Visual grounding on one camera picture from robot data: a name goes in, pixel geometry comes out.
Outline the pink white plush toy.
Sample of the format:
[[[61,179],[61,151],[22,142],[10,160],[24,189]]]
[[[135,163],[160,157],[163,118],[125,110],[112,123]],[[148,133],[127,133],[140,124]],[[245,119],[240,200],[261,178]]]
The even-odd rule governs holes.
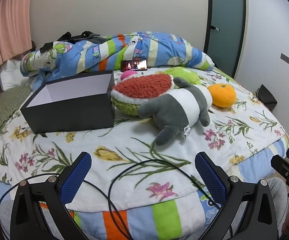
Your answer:
[[[135,70],[126,70],[117,78],[117,83],[120,83],[125,79],[128,79],[128,78],[133,77],[133,76],[137,76],[137,75],[138,75],[138,73]]]

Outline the black box by wall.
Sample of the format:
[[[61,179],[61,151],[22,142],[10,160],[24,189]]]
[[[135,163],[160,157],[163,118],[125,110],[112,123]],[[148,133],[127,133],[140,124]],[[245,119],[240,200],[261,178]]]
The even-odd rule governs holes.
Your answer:
[[[277,105],[277,100],[273,94],[261,85],[256,91],[256,97],[272,112]]]

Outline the blue striped cartoon quilt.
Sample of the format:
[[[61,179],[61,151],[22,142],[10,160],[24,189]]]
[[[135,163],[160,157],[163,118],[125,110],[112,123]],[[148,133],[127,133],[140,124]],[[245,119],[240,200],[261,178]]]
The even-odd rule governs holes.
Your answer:
[[[140,31],[105,37],[96,44],[88,40],[76,43],[54,41],[28,53],[20,72],[29,78],[32,90],[44,83],[80,74],[120,70],[124,61],[146,60],[149,67],[182,66],[213,70],[212,59],[187,40],[173,34]]]

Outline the green plush toy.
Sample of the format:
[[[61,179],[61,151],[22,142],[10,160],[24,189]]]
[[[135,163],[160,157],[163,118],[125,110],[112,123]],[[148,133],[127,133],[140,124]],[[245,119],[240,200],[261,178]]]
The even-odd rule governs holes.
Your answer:
[[[173,68],[168,68],[164,70],[165,74],[169,74],[172,77],[181,77],[187,82],[189,82],[191,85],[200,85],[200,77],[198,74],[189,68],[184,68],[184,67],[173,67]]]

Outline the person's grey trouser leg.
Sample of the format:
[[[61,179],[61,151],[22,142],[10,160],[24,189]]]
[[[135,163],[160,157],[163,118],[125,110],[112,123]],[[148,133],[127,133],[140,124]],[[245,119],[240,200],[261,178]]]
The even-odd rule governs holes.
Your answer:
[[[282,227],[286,221],[286,217],[289,211],[289,200],[287,187],[285,182],[281,178],[273,177],[267,179],[275,206],[277,230],[279,237],[282,235]]]

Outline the orange fruit plush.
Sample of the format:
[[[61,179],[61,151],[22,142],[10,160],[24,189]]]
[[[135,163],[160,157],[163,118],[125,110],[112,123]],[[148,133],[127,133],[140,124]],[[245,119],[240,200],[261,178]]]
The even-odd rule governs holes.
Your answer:
[[[217,107],[227,108],[236,102],[236,91],[231,85],[224,83],[214,84],[208,87],[213,104]]]

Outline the white pillow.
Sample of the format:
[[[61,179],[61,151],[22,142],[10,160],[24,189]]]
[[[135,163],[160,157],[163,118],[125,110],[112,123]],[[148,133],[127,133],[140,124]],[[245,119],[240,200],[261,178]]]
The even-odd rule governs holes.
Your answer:
[[[17,86],[27,85],[28,77],[21,74],[20,64],[20,60],[11,59],[0,66],[0,86],[3,92]]]

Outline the grey white shark plush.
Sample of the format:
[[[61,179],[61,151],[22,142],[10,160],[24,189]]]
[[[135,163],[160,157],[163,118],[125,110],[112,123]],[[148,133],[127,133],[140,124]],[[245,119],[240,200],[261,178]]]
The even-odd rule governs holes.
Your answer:
[[[155,144],[164,146],[178,135],[187,137],[191,127],[199,122],[203,127],[210,124],[208,110],[212,96],[202,85],[192,85],[182,77],[173,79],[176,89],[142,103],[137,114],[141,118],[153,118],[160,129]]]

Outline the watermelon slice plush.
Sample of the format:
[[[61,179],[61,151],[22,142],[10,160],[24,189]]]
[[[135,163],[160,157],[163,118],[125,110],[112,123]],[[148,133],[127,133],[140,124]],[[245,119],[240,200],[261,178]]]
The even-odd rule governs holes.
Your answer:
[[[132,75],[114,85],[112,104],[126,115],[137,116],[138,107],[174,89],[173,77],[166,73]]]

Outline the black cardboard box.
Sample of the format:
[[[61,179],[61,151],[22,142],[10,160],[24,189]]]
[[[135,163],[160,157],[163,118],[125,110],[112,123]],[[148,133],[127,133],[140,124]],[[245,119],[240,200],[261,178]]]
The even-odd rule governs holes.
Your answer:
[[[111,128],[113,71],[90,72],[47,82],[21,107],[35,134]]]

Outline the dark glass door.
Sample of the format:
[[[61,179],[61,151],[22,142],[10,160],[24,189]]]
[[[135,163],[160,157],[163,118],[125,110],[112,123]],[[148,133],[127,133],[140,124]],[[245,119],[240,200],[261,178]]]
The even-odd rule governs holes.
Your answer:
[[[230,77],[238,67],[244,39],[247,0],[208,0],[204,52]]]

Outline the white floral fleece blanket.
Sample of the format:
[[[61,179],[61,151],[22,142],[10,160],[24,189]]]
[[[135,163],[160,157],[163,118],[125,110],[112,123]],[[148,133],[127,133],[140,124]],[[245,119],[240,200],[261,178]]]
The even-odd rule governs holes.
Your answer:
[[[147,206],[192,196],[200,180],[194,158],[206,152],[229,174],[255,182],[273,172],[272,156],[285,156],[289,136],[276,117],[253,94],[220,70],[198,71],[204,86],[231,85],[237,95],[229,108],[212,106],[208,127],[196,124],[187,138],[178,136],[165,146],[153,145],[159,133],[152,119],[115,113],[111,128],[80,132],[35,134],[20,109],[0,133],[0,198],[13,199],[11,186],[27,177],[40,181],[45,172],[61,172],[82,151],[92,156],[84,185],[68,208],[83,212],[107,210],[103,197],[87,200],[95,187],[113,188],[112,200],[120,209]]]

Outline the grey wall switch plate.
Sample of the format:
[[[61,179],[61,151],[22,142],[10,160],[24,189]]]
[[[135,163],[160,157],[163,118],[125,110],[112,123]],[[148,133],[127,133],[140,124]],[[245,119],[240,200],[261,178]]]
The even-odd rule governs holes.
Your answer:
[[[281,59],[282,61],[285,61],[285,63],[289,64],[289,57],[288,57],[287,55],[281,53],[280,59]]]

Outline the smartphone with lit screen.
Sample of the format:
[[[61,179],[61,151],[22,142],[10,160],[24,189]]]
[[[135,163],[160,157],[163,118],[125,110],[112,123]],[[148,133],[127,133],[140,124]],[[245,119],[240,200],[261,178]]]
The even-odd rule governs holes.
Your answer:
[[[147,70],[147,61],[146,60],[129,60],[123,61],[121,63],[121,71],[146,71]]]

